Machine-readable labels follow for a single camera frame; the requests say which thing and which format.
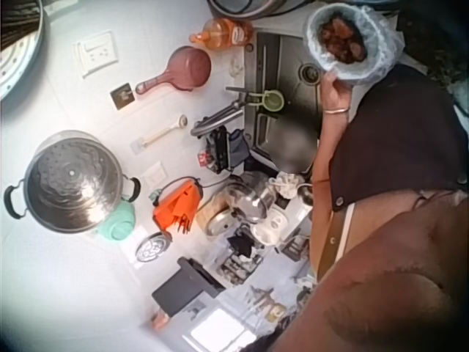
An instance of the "white tiled wall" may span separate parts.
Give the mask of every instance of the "white tiled wall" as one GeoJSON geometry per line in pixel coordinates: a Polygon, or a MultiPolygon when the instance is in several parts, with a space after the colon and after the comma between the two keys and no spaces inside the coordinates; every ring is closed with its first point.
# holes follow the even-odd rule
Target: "white tiled wall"
{"type": "MultiPolygon", "coordinates": [[[[196,155],[203,144],[190,136],[189,129],[236,98],[223,87],[240,84],[229,76],[228,68],[232,55],[242,55],[242,51],[210,53],[210,80],[194,92],[158,87],[136,96],[134,103],[120,111],[109,95],[125,83],[134,87],[162,73],[173,50],[189,44],[188,35],[211,17],[206,1],[55,3],[71,6],[55,13],[51,12],[54,7],[48,8],[51,16],[34,67],[1,102],[2,193],[23,177],[37,146],[66,129],[95,135],[115,153],[129,176],[141,176],[160,161],[168,175],[166,181],[192,175],[207,184],[225,177],[199,168],[196,155]],[[119,62],[83,79],[73,57],[73,44],[107,30],[114,33],[119,62]],[[186,130],[175,131],[141,154],[133,154],[131,142],[158,132],[178,114],[188,116],[186,130]]],[[[231,127],[242,123],[240,119],[231,127]]],[[[144,185],[136,202],[137,222],[149,234],[158,231],[147,198],[151,191],[144,185]]],[[[205,199],[213,191],[207,190],[205,199]]],[[[14,193],[13,201],[21,212],[21,191],[14,193]]],[[[9,321],[6,329],[21,326],[27,333],[25,339],[84,339],[136,327],[153,313],[150,293],[178,269],[176,259],[203,255],[210,245],[194,225],[191,234],[174,235],[174,243],[162,258],[136,269],[118,244],[90,234],[57,235],[40,227],[30,215],[21,221],[9,218],[3,206],[0,215],[2,323],[9,321]]]]}

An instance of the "green cup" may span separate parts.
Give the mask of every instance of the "green cup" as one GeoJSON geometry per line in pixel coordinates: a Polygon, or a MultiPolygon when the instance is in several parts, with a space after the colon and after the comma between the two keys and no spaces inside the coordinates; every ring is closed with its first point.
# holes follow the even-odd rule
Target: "green cup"
{"type": "Polygon", "coordinates": [[[97,233],[110,241],[123,241],[135,228],[135,208],[122,200],[117,209],[97,228],[97,233]]]}

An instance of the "woman's hand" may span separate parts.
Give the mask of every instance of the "woman's hand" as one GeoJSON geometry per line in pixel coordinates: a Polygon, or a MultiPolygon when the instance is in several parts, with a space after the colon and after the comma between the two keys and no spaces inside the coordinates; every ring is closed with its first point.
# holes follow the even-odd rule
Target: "woman's hand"
{"type": "Polygon", "coordinates": [[[337,79],[333,71],[321,79],[321,104],[323,110],[349,109],[352,87],[337,79]]]}

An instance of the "plastic bottle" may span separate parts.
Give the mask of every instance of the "plastic bottle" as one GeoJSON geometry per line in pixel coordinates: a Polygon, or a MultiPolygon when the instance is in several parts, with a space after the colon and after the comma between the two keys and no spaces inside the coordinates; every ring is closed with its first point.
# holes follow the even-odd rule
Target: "plastic bottle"
{"type": "Polygon", "coordinates": [[[221,51],[232,46],[243,46],[253,34],[249,22],[234,22],[226,18],[216,18],[206,22],[201,33],[189,37],[191,43],[205,45],[209,50],[221,51]]]}

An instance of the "sink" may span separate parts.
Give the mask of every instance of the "sink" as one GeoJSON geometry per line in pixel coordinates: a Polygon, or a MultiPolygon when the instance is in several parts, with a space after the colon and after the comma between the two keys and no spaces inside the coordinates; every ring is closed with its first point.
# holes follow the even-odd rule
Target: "sink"
{"type": "Polygon", "coordinates": [[[262,107],[245,107],[245,136],[252,150],[269,158],[266,145],[270,128],[275,118],[286,111],[312,121],[319,134],[322,121],[319,74],[302,38],[256,33],[253,47],[245,50],[245,87],[259,93],[277,89],[285,97],[285,107],[276,114],[262,107]]]}

